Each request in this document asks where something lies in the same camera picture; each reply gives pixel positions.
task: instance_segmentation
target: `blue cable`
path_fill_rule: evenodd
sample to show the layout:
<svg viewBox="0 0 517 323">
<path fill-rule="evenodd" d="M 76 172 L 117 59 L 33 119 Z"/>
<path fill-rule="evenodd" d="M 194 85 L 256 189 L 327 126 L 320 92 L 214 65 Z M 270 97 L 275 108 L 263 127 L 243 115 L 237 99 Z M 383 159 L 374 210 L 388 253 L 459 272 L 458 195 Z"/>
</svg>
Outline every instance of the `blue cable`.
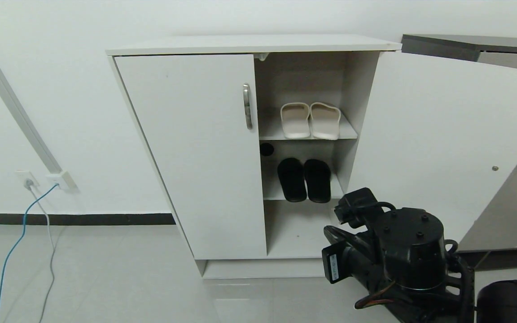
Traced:
<svg viewBox="0 0 517 323">
<path fill-rule="evenodd" d="M 52 188 L 50 188 L 45 194 L 43 194 L 41 197 L 39 197 L 37 200 L 35 200 L 35 202 L 31 203 L 31 205 L 29 205 L 29 207 L 27 208 L 27 210 L 25 210 L 25 214 L 23 214 L 23 233 L 21 233 L 21 237 L 19 237 L 19 240 L 17 240 L 17 242 L 13 245 L 13 247 L 11 248 L 11 250 L 9 251 L 8 253 L 8 256 L 5 257 L 5 262 L 4 262 L 4 269 L 2 270 L 1 272 L 1 281 L 0 281 L 0 305 L 1 305 L 1 291 L 3 290 L 4 288 L 4 276 L 5 276 L 5 266 L 7 266 L 7 261 L 9 260 L 9 256 L 11 256 L 11 253 L 13 252 L 13 249 L 15 249 L 15 247 L 17 247 L 17 245 L 19 244 L 19 242 L 21 241 L 21 239 L 23 239 L 23 236 L 25 235 L 25 224 L 26 224 L 26 220 L 27 220 L 27 212 L 29 212 L 29 209 L 31 209 L 31 207 L 35 204 L 37 204 L 37 202 L 39 202 L 39 200 L 41 200 L 42 198 L 44 198 L 47 194 L 49 194 L 54 188 L 57 188 L 57 186 L 59 186 L 59 184 L 55 184 L 53 185 Z"/>
</svg>

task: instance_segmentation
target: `door handle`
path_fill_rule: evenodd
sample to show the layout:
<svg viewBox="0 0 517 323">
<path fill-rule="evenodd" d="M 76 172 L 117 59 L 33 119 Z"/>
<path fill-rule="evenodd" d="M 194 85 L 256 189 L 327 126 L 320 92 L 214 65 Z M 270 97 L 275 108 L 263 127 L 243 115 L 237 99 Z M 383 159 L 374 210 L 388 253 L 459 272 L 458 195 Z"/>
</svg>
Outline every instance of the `door handle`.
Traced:
<svg viewBox="0 0 517 323">
<path fill-rule="evenodd" d="M 250 118 L 250 86 L 248 84 L 242 85 L 242 100 L 245 104 L 245 118 L 246 128 L 253 129 L 253 119 Z"/>
</svg>

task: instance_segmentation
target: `tiled floor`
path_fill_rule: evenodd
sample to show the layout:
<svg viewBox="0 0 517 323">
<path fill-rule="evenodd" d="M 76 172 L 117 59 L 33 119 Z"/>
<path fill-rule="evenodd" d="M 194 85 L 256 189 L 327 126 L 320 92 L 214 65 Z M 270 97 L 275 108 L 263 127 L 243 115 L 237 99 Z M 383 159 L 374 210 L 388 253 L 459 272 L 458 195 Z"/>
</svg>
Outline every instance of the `tiled floor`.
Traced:
<svg viewBox="0 0 517 323">
<path fill-rule="evenodd" d="M 0 271 L 20 226 L 0 225 Z M 174 226 L 52 227 L 55 284 L 45 323 L 397 322 L 376 306 L 354 310 L 367 292 L 354 279 L 202 280 Z M 51 274 L 45 227 L 27 233 L 8 262 L 0 322 L 36 323 Z M 517 278 L 477 273 L 476 290 Z"/>
</svg>

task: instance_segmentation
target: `open cabinet door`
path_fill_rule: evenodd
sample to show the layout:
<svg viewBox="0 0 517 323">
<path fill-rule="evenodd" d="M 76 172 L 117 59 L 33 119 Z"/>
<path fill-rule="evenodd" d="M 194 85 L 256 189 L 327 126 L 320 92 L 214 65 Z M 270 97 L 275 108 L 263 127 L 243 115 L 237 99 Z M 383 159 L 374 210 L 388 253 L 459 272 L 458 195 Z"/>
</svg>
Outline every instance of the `open cabinet door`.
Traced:
<svg viewBox="0 0 517 323">
<path fill-rule="evenodd" d="M 380 54 L 350 192 L 425 209 L 460 241 L 515 165 L 516 69 Z"/>
</svg>

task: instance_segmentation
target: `power socket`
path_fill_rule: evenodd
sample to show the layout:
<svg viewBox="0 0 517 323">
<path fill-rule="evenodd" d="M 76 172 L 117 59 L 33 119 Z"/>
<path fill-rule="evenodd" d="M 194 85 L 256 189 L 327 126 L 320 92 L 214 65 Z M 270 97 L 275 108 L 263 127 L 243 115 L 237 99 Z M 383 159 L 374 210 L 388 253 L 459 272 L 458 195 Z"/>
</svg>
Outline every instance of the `power socket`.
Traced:
<svg viewBox="0 0 517 323">
<path fill-rule="evenodd" d="M 21 181 L 21 184 L 23 184 L 23 185 L 25 185 L 26 180 L 30 179 L 31 182 L 33 182 L 33 184 L 31 186 L 33 186 L 35 188 L 37 186 L 39 186 L 39 183 L 37 182 L 35 177 L 33 177 L 33 174 L 31 174 L 30 171 L 17 170 L 17 171 L 15 171 L 15 175 L 17 176 L 17 178 L 19 178 L 19 180 Z"/>
<path fill-rule="evenodd" d="M 47 177 L 47 180 L 51 184 L 59 184 L 59 188 L 64 191 L 74 190 L 77 188 L 75 182 L 67 171 L 62 171 L 59 174 L 48 174 L 45 177 Z"/>
</svg>

